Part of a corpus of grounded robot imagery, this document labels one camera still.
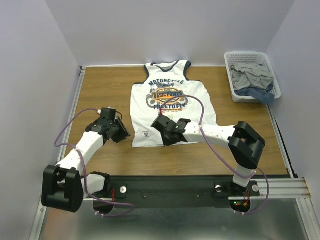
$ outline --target white wall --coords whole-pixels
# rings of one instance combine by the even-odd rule
[[[272,106],[300,178],[320,219],[320,1],[296,0],[267,54],[282,96]]]
[[[219,65],[229,51],[266,51],[294,0],[46,2],[80,65]]]
[[[44,0],[0,1],[0,239],[29,239],[79,65]]]

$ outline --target laundry basket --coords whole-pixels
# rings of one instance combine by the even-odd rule
[[[232,100],[235,103],[260,103],[260,101],[252,96],[239,96],[235,93],[234,85],[232,83],[232,72],[230,66],[232,64],[261,64],[266,66],[270,73],[273,74],[273,89],[271,93],[274,94],[274,98],[278,99],[281,97],[281,91],[279,88],[278,81],[276,79],[274,70],[272,69],[271,63],[268,56],[263,52],[245,52],[245,51],[232,51],[227,52],[224,55],[226,71],[228,73]]]

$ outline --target white tank top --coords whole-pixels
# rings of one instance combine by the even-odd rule
[[[187,60],[144,65],[146,80],[134,83],[131,91],[130,115],[135,131],[133,148],[163,146],[161,134],[151,125],[159,114],[160,106],[174,96],[191,95],[200,99],[204,105],[203,124],[217,125],[216,112],[205,86],[200,81],[187,78],[190,66],[191,62]],[[162,112],[170,112],[175,122],[179,119],[199,122],[202,108],[195,99],[184,97],[167,103]]]

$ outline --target wooden tabletop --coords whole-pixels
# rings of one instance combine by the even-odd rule
[[[225,67],[190,67],[191,80],[201,80],[210,94],[220,126],[249,123],[266,141],[259,166],[270,175],[287,174],[271,119],[265,105],[234,103]],[[143,82],[143,67],[89,67],[78,100],[76,112],[86,108],[113,107],[123,115],[123,123],[132,134],[120,143],[108,141],[97,151],[87,172],[111,175],[232,175],[206,143],[170,147],[132,148],[134,129],[130,117],[130,96],[133,83]],[[69,142],[77,144],[86,126],[98,118],[93,111],[80,115],[72,125]],[[236,167],[228,148],[216,146],[224,159]]]

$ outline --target gray cloth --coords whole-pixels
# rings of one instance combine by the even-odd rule
[[[236,63],[230,66],[234,90],[247,87],[266,89],[274,80],[274,76],[266,66],[255,63]]]
[[[275,95],[271,93],[274,86],[270,84],[266,89],[255,86],[248,86],[238,91],[234,91],[239,96],[251,96],[258,99],[263,104],[271,104],[275,101]]]

